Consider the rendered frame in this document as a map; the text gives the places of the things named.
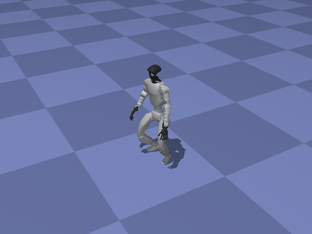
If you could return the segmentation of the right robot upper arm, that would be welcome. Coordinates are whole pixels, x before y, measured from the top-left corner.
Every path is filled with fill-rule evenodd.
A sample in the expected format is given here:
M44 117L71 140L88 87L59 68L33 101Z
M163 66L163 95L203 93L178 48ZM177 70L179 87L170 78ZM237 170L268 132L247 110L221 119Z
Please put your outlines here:
M144 90L141 93L141 95L145 98L148 96L148 88L147 88L148 80L150 80L150 78L144 80L144 87L143 87Z

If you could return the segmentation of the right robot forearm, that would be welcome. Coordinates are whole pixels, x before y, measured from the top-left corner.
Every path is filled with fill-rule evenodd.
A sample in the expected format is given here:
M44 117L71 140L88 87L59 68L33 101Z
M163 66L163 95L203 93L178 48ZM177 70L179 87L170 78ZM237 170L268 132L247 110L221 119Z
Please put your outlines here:
M140 109L141 105L143 104L143 101L144 101L144 100L145 100L145 97L143 97L142 95L140 95L139 100L138 100L137 105L136 105L136 106L139 107L139 109ZM135 106L135 107L136 107L136 106ZM139 110L139 109L138 109L138 110Z

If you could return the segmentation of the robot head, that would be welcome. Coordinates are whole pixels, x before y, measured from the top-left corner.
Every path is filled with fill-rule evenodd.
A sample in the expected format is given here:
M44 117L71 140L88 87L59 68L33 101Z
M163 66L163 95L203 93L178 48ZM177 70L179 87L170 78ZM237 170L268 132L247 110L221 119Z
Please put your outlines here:
M160 67L160 66L158 66L158 65L152 65L152 66L150 66L147 70L149 71L149 76L150 76L150 79L152 80L152 83L162 82L162 81L156 76L156 74L157 74L158 72L161 71L161 67ZM151 76L151 73L154 74L154 76ZM158 81L158 82L156 82L156 81Z

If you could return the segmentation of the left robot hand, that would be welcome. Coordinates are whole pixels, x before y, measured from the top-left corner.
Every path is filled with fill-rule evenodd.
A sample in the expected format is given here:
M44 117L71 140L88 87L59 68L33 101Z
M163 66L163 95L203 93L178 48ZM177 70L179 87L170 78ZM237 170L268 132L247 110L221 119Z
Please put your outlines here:
M162 130L161 130L161 132L159 133L159 135L161 134L161 138L160 138L160 140L162 139L162 140L167 140L168 139L168 130L167 130L167 128L168 127L164 127L164 123L162 124ZM158 135L158 136L159 136Z

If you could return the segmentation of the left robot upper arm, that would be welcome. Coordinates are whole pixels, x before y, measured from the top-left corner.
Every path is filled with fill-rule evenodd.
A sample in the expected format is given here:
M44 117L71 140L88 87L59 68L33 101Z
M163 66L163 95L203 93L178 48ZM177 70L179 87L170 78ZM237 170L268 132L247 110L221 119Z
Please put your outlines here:
M165 101L165 104L163 105L163 109L165 110L166 105L169 105L171 107L170 98L169 98L169 88L165 85L161 85L160 92L162 93L163 100Z

